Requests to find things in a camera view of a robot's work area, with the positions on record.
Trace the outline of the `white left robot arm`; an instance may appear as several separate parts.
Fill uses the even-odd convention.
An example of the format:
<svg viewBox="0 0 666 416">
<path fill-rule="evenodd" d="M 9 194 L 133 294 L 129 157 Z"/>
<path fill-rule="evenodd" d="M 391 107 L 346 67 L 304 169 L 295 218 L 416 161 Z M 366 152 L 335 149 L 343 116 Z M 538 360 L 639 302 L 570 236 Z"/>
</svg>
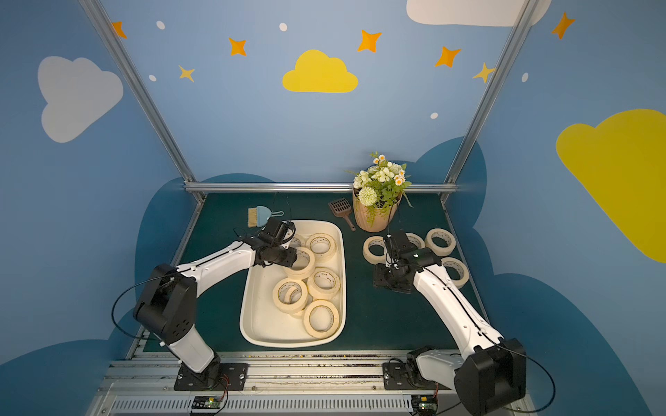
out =
<svg viewBox="0 0 666 416">
<path fill-rule="evenodd" d="M 186 369 L 204 374 L 215 367 L 216 354 L 195 328 L 198 298 L 242 270 L 293 266 L 297 254 L 290 242 L 295 235 L 293 222 L 270 218 L 258 233 L 204 258 L 155 267 L 135 305 L 134 319 L 166 344 Z"/>
</svg>

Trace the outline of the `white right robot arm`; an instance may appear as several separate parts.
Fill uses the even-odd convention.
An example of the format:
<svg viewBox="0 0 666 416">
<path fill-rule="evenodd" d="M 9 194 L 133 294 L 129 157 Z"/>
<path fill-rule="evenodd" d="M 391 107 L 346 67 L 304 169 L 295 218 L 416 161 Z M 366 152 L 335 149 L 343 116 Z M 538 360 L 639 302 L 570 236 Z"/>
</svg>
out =
<svg viewBox="0 0 666 416">
<path fill-rule="evenodd" d="M 385 260 L 375 266 L 378 288 L 420 292 L 431 304 L 457 345 L 457 352 L 420 348 L 407 355 L 409 383 L 436 383 L 455 391 L 473 415 L 486 415 L 525 397 L 527 356 L 516 339 L 506 339 L 463 296 L 459 281 L 447 272 L 454 258 L 442 258 L 413 244 L 403 231 L 384 239 Z"/>
</svg>

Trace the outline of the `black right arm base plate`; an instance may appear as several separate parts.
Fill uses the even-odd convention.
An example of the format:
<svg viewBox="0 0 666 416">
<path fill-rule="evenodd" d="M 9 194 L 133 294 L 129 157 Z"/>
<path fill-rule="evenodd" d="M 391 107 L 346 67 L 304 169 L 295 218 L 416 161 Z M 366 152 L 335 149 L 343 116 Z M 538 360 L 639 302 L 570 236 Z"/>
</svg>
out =
<svg viewBox="0 0 666 416">
<path fill-rule="evenodd" d="M 418 372 L 416 364 L 405 363 L 397 359 L 391 359 L 382 365 L 383 386 L 386 390 L 435 390 L 443 388 L 450 390 L 453 381 L 442 385 L 436 381 L 424 379 Z"/>
</svg>

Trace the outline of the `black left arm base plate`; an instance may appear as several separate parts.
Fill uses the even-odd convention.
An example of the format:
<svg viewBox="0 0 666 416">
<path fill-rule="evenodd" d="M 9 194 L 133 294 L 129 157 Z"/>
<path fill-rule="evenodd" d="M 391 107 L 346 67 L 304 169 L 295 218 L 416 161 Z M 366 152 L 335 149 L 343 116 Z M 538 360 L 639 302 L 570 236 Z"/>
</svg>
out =
<svg viewBox="0 0 666 416">
<path fill-rule="evenodd" d="M 202 373 L 185 364 L 180 366 L 174 391 L 242 391 L 245 387 L 247 363 L 212 362 Z"/>
</svg>

